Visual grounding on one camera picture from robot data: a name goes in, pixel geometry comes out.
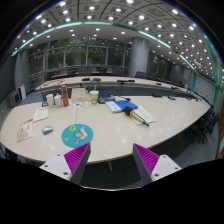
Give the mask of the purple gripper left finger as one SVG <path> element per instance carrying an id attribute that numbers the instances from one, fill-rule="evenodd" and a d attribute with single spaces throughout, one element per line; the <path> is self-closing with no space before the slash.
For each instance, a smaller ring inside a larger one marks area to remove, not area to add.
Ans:
<path id="1" fill-rule="evenodd" d="M 87 143 L 66 154 L 55 155 L 45 162 L 41 169 L 72 183 L 79 184 L 90 153 L 90 144 Z"/>

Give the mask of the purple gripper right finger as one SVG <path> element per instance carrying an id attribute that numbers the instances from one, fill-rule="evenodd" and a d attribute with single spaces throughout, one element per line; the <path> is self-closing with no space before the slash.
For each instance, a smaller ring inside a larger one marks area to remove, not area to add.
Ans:
<path id="1" fill-rule="evenodd" d="M 133 144 L 132 154 L 143 185 L 147 185 L 181 170 L 181 167 L 168 155 L 158 155 L 136 143 Z"/>

